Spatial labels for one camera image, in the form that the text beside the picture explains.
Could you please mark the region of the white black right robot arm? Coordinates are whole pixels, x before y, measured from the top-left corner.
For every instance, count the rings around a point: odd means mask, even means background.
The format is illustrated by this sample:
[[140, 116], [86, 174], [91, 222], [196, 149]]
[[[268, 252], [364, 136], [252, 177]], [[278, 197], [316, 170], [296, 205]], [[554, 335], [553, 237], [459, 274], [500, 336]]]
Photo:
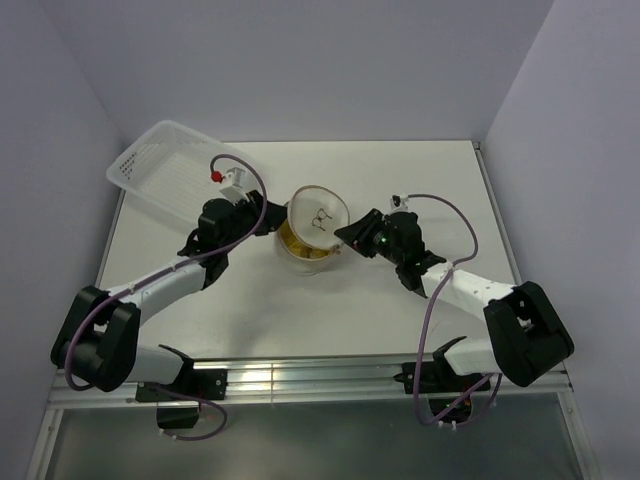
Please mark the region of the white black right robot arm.
[[455, 389], [476, 374], [502, 374], [527, 387], [575, 351], [540, 285], [500, 283], [455, 267], [427, 249], [414, 213], [373, 209], [335, 235], [365, 258], [381, 256], [392, 263], [400, 283], [427, 299], [430, 308], [441, 300], [486, 326], [485, 339], [462, 335], [433, 352], [428, 364], [443, 389]]

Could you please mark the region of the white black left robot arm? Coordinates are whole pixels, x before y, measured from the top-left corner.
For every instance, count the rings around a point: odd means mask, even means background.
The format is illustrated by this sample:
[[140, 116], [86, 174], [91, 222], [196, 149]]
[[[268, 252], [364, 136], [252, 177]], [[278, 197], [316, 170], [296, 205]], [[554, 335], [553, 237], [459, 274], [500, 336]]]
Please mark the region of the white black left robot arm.
[[143, 347], [143, 324], [176, 301], [216, 282], [228, 255], [245, 239], [275, 232], [287, 209], [251, 191], [237, 202], [206, 202], [196, 228], [166, 266], [126, 286], [87, 286], [74, 298], [53, 344], [50, 359], [72, 389], [110, 392], [123, 383], [158, 384], [172, 399], [195, 386], [194, 361], [166, 345]]

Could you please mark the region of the round mesh laundry bag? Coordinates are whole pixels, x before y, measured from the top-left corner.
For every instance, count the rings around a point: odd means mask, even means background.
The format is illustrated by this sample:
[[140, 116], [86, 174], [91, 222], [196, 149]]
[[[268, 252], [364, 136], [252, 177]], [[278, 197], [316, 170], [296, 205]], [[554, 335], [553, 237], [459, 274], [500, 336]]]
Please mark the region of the round mesh laundry bag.
[[320, 185], [300, 187], [285, 205], [287, 221], [304, 244], [331, 255], [320, 260], [297, 258], [281, 242], [279, 230], [274, 241], [275, 252], [286, 267], [298, 275], [313, 275], [326, 269], [340, 254], [343, 242], [334, 231], [351, 222], [345, 201], [334, 191]]

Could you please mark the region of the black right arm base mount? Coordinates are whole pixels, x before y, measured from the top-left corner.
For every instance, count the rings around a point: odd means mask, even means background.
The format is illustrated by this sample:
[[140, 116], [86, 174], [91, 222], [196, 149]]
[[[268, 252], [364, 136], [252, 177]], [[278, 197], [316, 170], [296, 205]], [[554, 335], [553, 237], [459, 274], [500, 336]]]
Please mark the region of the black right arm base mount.
[[[393, 376], [395, 382], [403, 385], [404, 393], [407, 395], [413, 394], [414, 374], [415, 363], [406, 362], [401, 365], [401, 371]], [[476, 374], [467, 376], [456, 375], [450, 367], [444, 364], [440, 365], [436, 361], [423, 362], [421, 364], [419, 379], [419, 393], [453, 394], [453, 396], [449, 398], [437, 398], [429, 401], [431, 414], [436, 415], [448, 408], [461, 393], [464, 393], [479, 379], [480, 376]], [[443, 418], [443, 421], [445, 423], [452, 423], [453, 421], [460, 423], [466, 421], [470, 418], [472, 410], [471, 401], [466, 399], [448, 413]]]

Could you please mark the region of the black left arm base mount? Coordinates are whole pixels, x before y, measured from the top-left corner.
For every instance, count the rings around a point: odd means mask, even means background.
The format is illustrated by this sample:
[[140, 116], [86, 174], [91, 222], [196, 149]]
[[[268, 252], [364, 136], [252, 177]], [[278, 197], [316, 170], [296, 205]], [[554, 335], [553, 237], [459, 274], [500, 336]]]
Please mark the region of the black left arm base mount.
[[[218, 435], [226, 427], [228, 413], [218, 401], [225, 399], [227, 385], [227, 369], [191, 369], [170, 385], [140, 382], [134, 399], [137, 403], [157, 404], [156, 424], [162, 434], [180, 441], [199, 441]], [[183, 433], [204, 418], [206, 408], [219, 413], [219, 425], [207, 434]]]

